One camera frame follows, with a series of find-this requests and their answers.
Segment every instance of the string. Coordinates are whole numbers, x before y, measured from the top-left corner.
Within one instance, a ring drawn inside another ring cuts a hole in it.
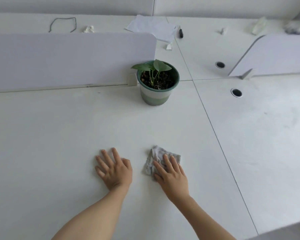
[[[72,33],[73,31],[75,31],[77,29],[77,19],[75,17],[57,17],[55,20],[52,21],[52,23],[50,24],[50,30],[49,32],[52,31],[52,24],[54,23],[54,21],[56,21],[57,19],[64,19],[64,20],[68,20],[68,19],[74,19],[75,22],[75,28],[74,30],[70,31],[70,33]]]

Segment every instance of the small black object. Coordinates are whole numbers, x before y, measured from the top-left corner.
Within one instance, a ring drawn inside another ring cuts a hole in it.
[[[233,96],[235,96],[236,98],[242,97],[242,92],[239,89],[236,89],[236,88],[231,89],[231,94]]]
[[[75,17],[67,17],[67,18],[65,18],[65,17],[57,17],[57,18],[55,18],[55,19],[52,21],[52,23],[50,24],[50,30],[49,30],[49,32],[52,31],[52,24],[53,24],[54,21],[56,21],[57,19],[65,19],[65,20],[68,20],[68,19],[74,19],[75,27],[74,27],[74,30],[71,30],[71,31],[70,31],[70,33],[72,33],[73,31],[75,31],[75,30],[77,29],[77,19],[76,19]]]
[[[223,69],[223,68],[226,67],[226,65],[223,62],[221,62],[221,61],[217,61],[216,62],[216,67],[220,68],[220,69]]]
[[[183,32],[182,32],[182,29],[179,29],[179,37],[180,37],[180,39],[183,38]]]

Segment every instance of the gray cleaning cloth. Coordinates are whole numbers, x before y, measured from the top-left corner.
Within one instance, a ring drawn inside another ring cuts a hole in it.
[[[160,146],[154,146],[148,155],[147,161],[144,165],[144,173],[147,175],[152,175],[153,178],[155,178],[155,174],[161,175],[156,167],[153,165],[153,161],[157,161],[161,164],[161,166],[167,171],[167,165],[164,162],[164,154],[168,155],[169,160],[170,156],[174,156],[177,163],[180,163],[181,156],[172,152],[168,152],[165,149],[161,148]]]

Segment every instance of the soil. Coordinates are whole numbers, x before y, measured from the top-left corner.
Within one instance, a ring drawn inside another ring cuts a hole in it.
[[[157,71],[153,71],[153,77],[155,77],[156,74]],[[168,71],[160,72],[159,77],[155,78],[153,86],[151,85],[150,74],[148,71],[143,71],[141,73],[140,80],[147,87],[157,89],[157,90],[169,89],[176,84],[175,80],[173,79],[172,76],[170,76]]]

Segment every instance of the green and white pot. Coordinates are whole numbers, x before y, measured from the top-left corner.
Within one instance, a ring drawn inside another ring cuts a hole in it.
[[[153,60],[148,61],[146,62],[146,64],[153,64],[153,62],[154,62]],[[136,77],[138,78],[138,81],[140,83],[141,97],[149,105],[158,106],[164,104],[168,100],[170,94],[172,93],[172,90],[179,83],[180,77],[176,68],[174,68],[172,65],[170,65],[167,62],[165,62],[165,64],[172,67],[172,69],[169,70],[168,72],[170,73],[170,76],[172,76],[175,79],[175,84],[173,85],[173,87],[169,89],[157,90],[157,89],[149,88],[148,86],[144,85],[143,82],[140,80],[142,71],[138,70],[136,73]]]

